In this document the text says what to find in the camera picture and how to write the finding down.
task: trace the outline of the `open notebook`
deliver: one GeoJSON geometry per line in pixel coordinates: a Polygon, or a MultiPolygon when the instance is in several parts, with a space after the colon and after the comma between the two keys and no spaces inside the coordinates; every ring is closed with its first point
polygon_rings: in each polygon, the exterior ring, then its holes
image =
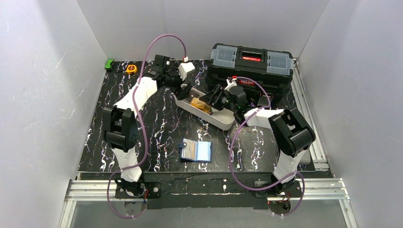
{"type": "Polygon", "coordinates": [[[179,157],[192,162],[211,162],[211,142],[183,139],[180,144],[179,157]]]}

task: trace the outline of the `white wall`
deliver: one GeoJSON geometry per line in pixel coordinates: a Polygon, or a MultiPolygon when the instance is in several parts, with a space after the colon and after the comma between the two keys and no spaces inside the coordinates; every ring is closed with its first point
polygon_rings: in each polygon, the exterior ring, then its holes
{"type": "MultiPolygon", "coordinates": [[[[191,59],[216,43],[290,51],[298,57],[328,0],[77,0],[106,56],[142,60],[158,35],[180,36],[191,59]]],[[[183,57],[174,38],[150,52],[183,57]]]]}
{"type": "Polygon", "coordinates": [[[299,63],[359,227],[402,227],[403,2],[331,0],[299,63]]]}
{"type": "Polygon", "coordinates": [[[106,57],[75,0],[0,0],[1,227],[56,227],[106,57]]]}

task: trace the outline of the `black object on table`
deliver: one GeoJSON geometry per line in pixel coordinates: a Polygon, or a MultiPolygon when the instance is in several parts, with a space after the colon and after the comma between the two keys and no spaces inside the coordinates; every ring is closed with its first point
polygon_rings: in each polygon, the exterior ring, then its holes
{"type": "MultiPolygon", "coordinates": [[[[113,172],[119,169],[112,150],[102,139],[102,110],[104,107],[112,107],[136,83],[140,71],[133,75],[122,71],[129,64],[135,64],[137,68],[140,68],[141,61],[115,62],[113,70],[105,75],[81,157],[78,169],[80,172],[113,172]]],[[[188,79],[198,90],[206,93],[208,88],[204,77],[207,73],[208,61],[196,60],[193,61],[193,64],[196,70],[188,76],[188,79]]],[[[278,103],[279,108],[289,108],[295,105],[291,89],[278,103]]],[[[172,174],[230,172],[228,167],[229,147],[238,124],[235,123],[228,131],[212,126],[177,107],[169,89],[160,89],[144,105],[141,114],[150,145],[148,159],[141,166],[147,176],[155,172],[172,174]],[[178,144],[183,138],[212,142],[212,163],[180,162],[178,144]]],[[[142,135],[138,137],[136,151],[141,159],[144,155],[142,135]]],[[[236,140],[234,153],[232,165],[237,172],[272,173],[277,163],[278,148],[270,129],[244,127],[236,140]]],[[[315,171],[315,167],[311,161],[308,165],[300,165],[298,170],[315,171]]]]}

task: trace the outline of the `brand logo on toolbox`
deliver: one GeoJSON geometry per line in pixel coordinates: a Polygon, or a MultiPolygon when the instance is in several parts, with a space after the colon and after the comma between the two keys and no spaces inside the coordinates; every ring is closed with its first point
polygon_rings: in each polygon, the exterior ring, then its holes
{"type": "Polygon", "coordinates": [[[243,80],[243,79],[239,79],[238,83],[243,84],[243,85],[248,85],[248,86],[254,86],[255,85],[254,82],[251,82],[249,80],[243,80]]]}

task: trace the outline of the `black toolbox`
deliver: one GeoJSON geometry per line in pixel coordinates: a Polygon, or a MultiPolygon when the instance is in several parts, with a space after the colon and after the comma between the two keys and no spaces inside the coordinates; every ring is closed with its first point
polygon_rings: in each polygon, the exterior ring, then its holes
{"type": "MultiPolygon", "coordinates": [[[[292,58],[291,53],[285,51],[215,44],[205,80],[211,90],[217,84],[226,86],[226,79],[231,76],[251,78],[271,96],[272,107],[275,107],[290,89],[294,73],[292,58]]],[[[261,89],[253,82],[240,79],[238,85],[249,98],[262,100],[261,89]]]]}

